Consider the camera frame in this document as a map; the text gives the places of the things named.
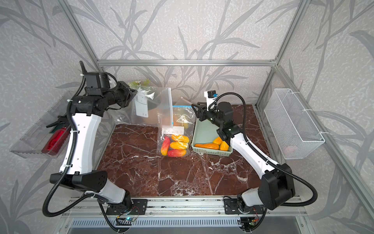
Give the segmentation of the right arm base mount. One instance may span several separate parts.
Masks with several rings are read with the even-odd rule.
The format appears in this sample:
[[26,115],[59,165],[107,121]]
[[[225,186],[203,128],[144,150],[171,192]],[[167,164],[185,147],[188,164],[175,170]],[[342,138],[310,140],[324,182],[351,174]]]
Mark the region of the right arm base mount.
[[224,196],[223,202],[226,215],[262,215],[265,211],[263,206],[247,206],[239,198]]

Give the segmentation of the clear zip-top bag blue zipper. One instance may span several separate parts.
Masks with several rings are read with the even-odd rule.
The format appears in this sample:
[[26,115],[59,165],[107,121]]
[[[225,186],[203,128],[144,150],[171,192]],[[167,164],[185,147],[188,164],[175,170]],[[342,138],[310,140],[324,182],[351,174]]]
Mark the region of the clear zip-top bag blue zipper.
[[161,145],[165,136],[168,136],[171,140],[188,143],[187,153],[184,157],[191,154],[191,142],[196,124],[196,115],[191,106],[176,105],[173,106],[173,119],[172,125],[164,125],[159,128],[157,137],[157,151],[159,156],[163,156],[160,153]]

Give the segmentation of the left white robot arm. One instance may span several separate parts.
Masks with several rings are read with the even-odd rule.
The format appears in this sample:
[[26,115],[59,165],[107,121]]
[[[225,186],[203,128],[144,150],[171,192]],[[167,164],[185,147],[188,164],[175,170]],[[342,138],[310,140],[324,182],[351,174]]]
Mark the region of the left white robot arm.
[[[121,212],[131,211],[134,207],[130,193],[112,183],[106,171],[93,170],[93,148],[99,124],[104,113],[118,105],[128,107],[135,98],[137,90],[125,82],[119,82],[107,72],[88,72],[80,61],[82,82],[69,99],[66,118],[70,126],[70,138],[60,172],[50,176],[53,184],[43,206],[46,217],[59,216],[87,198],[96,198],[100,205],[109,204]],[[83,192],[78,200],[56,212],[49,210],[49,204],[58,187]]]

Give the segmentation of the orange yellow mango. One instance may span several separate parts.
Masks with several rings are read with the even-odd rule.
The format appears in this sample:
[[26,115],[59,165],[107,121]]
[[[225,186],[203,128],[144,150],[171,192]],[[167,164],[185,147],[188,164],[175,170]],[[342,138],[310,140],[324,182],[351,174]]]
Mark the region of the orange yellow mango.
[[174,141],[170,144],[171,149],[176,149],[176,150],[185,150],[188,148],[188,143],[185,142],[179,142],[179,141]]

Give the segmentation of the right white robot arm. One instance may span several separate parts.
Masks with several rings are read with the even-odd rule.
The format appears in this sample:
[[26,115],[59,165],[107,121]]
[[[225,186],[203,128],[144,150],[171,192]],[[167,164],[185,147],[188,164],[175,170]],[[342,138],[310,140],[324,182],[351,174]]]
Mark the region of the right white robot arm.
[[[243,124],[238,126],[233,120],[233,110],[229,102],[220,99],[230,95],[217,95],[214,90],[206,91],[206,102],[192,104],[196,117],[200,121],[209,121],[217,126],[218,136],[252,166],[261,180],[260,187],[249,189],[240,194],[239,198],[247,207],[264,206],[274,210],[279,206],[303,207],[316,202],[318,192],[313,185],[293,174],[286,164],[279,164],[261,151],[246,135],[246,106],[243,107]],[[298,181],[312,192],[310,199],[304,202],[289,200],[295,196],[294,182]]]

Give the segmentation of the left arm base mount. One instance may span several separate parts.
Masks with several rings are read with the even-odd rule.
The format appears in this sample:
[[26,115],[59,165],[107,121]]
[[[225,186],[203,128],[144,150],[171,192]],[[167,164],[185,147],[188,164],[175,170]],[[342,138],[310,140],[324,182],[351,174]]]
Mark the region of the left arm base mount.
[[132,199],[131,202],[108,204],[106,215],[144,215],[147,209],[147,199]]

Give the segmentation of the red yellow mango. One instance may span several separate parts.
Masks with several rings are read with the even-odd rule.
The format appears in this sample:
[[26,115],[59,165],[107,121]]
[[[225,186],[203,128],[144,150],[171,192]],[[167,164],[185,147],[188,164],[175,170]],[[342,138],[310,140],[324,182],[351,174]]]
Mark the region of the red yellow mango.
[[187,150],[185,149],[172,149],[168,151],[167,156],[171,158],[181,158],[184,157],[186,153]]

